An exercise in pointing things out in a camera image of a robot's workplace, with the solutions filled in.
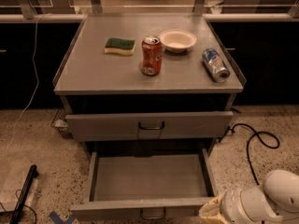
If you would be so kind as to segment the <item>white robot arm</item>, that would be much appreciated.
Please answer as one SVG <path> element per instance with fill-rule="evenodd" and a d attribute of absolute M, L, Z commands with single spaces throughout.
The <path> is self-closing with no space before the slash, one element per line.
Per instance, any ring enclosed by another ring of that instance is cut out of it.
<path fill-rule="evenodd" d="M 271 171 L 261 185 L 213 198 L 199 210 L 199 217 L 206 224 L 299 224 L 299 176 Z"/>

